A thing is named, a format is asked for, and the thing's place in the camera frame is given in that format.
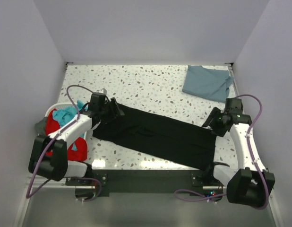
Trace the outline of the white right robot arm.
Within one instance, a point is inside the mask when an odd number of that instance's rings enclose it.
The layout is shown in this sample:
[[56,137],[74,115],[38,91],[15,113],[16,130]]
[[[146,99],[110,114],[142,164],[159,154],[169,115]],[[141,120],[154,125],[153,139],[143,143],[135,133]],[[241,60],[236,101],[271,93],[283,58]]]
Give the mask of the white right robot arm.
[[243,112],[240,96],[227,98],[223,110],[215,107],[203,127],[215,136],[230,134],[236,151],[238,169],[232,170],[226,163],[212,163],[205,174],[226,187],[228,202],[247,205],[262,210],[268,205],[269,195],[275,184],[275,176],[263,165],[253,138],[256,120]]

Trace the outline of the red t-shirt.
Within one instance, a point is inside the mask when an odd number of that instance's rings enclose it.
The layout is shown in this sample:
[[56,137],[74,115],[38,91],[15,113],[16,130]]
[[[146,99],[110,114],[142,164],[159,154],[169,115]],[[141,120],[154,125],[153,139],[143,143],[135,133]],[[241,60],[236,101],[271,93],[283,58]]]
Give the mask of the red t-shirt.
[[[45,126],[45,134],[49,135],[65,126],[77,115],[74,107],[67,107],[64,109],[53,109],[49,115]],[[68,148],[68,160],[83,162],[87,159],[87,143],[84,135],[81,135]]]

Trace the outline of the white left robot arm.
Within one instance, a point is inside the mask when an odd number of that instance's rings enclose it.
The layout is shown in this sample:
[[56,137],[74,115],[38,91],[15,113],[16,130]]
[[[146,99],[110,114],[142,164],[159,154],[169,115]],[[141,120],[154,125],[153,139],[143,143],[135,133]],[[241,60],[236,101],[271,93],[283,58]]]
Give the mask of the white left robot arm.
[[54,181],[86,177],[91,165],[68,160],[67,150],[82,134],[121,116],[124,112],[114,97],[109,99],[104,93],[92,93],[87,109],[77,109],[75,117],[61,129],[35,138],[28,171]]

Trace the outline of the folded grey-blue t-shirt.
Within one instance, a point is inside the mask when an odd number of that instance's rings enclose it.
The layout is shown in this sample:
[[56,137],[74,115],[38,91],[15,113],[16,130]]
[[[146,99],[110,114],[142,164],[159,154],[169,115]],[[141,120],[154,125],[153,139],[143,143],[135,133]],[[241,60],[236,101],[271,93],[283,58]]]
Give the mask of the folded grey-blue t-shirt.
[[188,66],[182,91],[210,101],[224,103],[234,78],[227,70],[212,70],[202,66]]

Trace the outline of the turquoise t-shirt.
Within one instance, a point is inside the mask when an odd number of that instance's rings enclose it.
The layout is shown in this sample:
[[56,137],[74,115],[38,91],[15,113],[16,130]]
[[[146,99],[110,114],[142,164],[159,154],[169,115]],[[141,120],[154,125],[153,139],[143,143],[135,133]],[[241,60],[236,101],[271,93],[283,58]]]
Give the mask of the turquoise t-shirt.
[[[87,109],[87,104],[84,104],[82,101],[77,100],[77,107],[79,110],[82,108]],[[59,124],[59,127],[62,128],[67,123],[69,123],[77,114],[76,108],[72,106],[67,106],[65,108],[54,110],[52,112],[52,118]],[[86,133],[82,134],[80,137],[85,139]],[[72,146],[73,151],[78,151],[78,146],[73,143]]]

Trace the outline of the dark grey t-shirt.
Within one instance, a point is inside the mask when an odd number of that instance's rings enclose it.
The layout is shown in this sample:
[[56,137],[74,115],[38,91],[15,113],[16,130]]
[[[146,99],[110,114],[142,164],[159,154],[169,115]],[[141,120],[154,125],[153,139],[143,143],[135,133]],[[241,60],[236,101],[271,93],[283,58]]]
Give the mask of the dark grey t-shirt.
[[47,120],[48,120],[48,117],[44,117],[42,120],[40,120],[34,125],[34,129],[37,135],[46,135],[45,128],[46,128]]

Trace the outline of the black t-shirt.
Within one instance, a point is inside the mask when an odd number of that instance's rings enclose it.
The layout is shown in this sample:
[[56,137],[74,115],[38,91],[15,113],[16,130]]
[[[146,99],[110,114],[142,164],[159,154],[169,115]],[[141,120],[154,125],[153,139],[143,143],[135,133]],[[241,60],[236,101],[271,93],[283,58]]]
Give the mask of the black t-shirt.
[[125,105],[120,108],[124,116],[102,122],[94,137],[203,171],[213,163],[216,136],[210,130]]

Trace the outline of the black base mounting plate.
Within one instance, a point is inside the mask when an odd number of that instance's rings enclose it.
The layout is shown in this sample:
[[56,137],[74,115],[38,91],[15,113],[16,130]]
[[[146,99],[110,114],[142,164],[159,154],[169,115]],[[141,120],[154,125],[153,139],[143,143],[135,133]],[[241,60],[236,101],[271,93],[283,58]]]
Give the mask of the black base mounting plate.
[[200,170],[93,170],[102,185],[100,196],[112,193],[174,193],[187,189],[205,195],[222,194],[225,187]]

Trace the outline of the white laundry basket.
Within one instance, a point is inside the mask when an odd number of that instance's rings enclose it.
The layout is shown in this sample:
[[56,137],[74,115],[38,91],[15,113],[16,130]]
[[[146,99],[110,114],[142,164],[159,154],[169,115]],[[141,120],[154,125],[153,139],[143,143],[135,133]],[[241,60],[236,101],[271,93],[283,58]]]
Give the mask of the white laundry basket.
[[47,110],[47,112],[46,112],[46,114],[45,114],[45,117],[48,117],[48,115],[49,115],[49,113],[53,110],[53,109],[62,109],[62,108],[65,108],[65,107],[67,107],[67,106],[72,106],[73,104],[71,104],[71,103],[57,103],[57,104],[54,104],[54,105],[52,105],[48,110]]

